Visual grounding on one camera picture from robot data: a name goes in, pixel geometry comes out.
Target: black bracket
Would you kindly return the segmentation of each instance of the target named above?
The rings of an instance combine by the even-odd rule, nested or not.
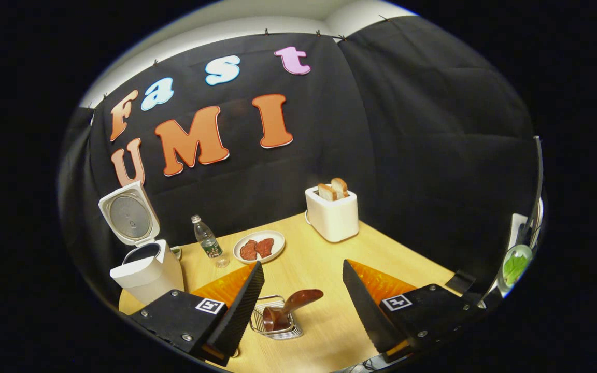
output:
[[[458,269],[452,279],[448,280],[446,286],[457,291],[460,294],[466,293],[471,285],[474,285],[476,278]]]
[[[384,299],[379,307],[407,337],[408,346],[398,352],[400,356],[431,349],[453,338],[455,332],[482,312],[476,305],[436,284]],[[387,361],[399,357],[386,353],[383,356]]]
[[[519,224],[519,232],[517,232],[517,238],[515,239],[516,245],[531,246],[531,238],[533,237],[533,227],[531,227],[533,221],[529,221],[531,219],[529,218],[526,223]]]
[[[201,356],[202,345],[227,309],[223,302],[172,290],[130,317],[186,354]]]

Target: bottle label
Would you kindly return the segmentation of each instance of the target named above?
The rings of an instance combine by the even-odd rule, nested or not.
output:
[[[222,249],[217,241],[211,246],[202,246],[202,249],[204,249],[204,252],[206,252],[206,255],[209,255],[209,257],[219,257],[222,255]]]

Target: pink letter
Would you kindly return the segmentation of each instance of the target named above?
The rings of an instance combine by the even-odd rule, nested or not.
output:
[[[305,52],[296,50],[295,47],[276,50],[273,54],[282,58],[282,66],[291,74],[305,75],[310,72],[310,66],[303,66],[299,62],[299,57],[305,57]]]

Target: blue letter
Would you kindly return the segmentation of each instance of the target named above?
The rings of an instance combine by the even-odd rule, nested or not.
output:
[[[230,80],[234,80],[239,76],[239,66],[241,59],[237,56],[227,56],[215,59],[206,64],[206,72],[209,75],[206,77],[206,83],[208,85],[216,85],[220,83],[227,83]]]
[[[156,104],[168,102],[174,94],[172,91],[172,78],[163,78],[153,83],[144,94],[147,96],[142,101],[142,110],[144,111],[152,109]]]

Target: metal rack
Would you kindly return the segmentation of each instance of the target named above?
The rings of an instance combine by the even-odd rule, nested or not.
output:
[[[265,307],[282,307],[285,305],[285,298],[280,297],[280,295],[269,295],[267,297],[260,297],[258,299],[258,302],[259,302],[259,300],[266,300],[266,299],[273,299],[273,298],[277,298],[277,299],[273,300],[272,302],[258,303],[255,305],[255,309],[253,310],[253,313],[250,317],[250,322],[249,322],[250,328],[253,331],[255,331],[256,333],[259,333],[261,335],[264,335],[268,338],[275,339],[275,340],[298,338],[301,335],[303,335],[303,330],[301,329],[299,324],[296,323],[296,320],[294,320],[294,315],[291,313],[289,314],[289,328],[282,329],[279,331],[272,331],[272,332],[266,331],[266,329],[264,328],[264,321],[263,321],[264,308]]]

